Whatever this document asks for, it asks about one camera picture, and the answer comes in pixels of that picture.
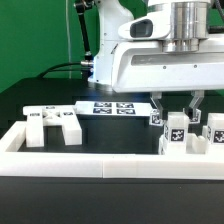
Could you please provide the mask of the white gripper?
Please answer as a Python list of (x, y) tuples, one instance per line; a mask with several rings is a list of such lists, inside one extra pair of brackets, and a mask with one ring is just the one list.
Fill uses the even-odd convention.
[(192, 91), (189, 117), (196, 117), (203, 90), (224, 88), (224, 34), (209, 34), (205, 13), (149, 13), (118, 29), (111, 84), (117, 92)]

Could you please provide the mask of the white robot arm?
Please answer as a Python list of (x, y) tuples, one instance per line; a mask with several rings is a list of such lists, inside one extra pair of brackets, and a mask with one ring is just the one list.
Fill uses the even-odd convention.
[(94, 0), (100, 17), (100, 49), (89, 82), (109, 91), (149, 92), (156, 108), (150, 123), (166, 119), (164, 92), (190, 91), (187, 110), (197, 119), (206, 90), (224, 88), (224, 34), (211, 34), (214, 0), (143, 0), (148, 12), (134, 18), (118, 0)]

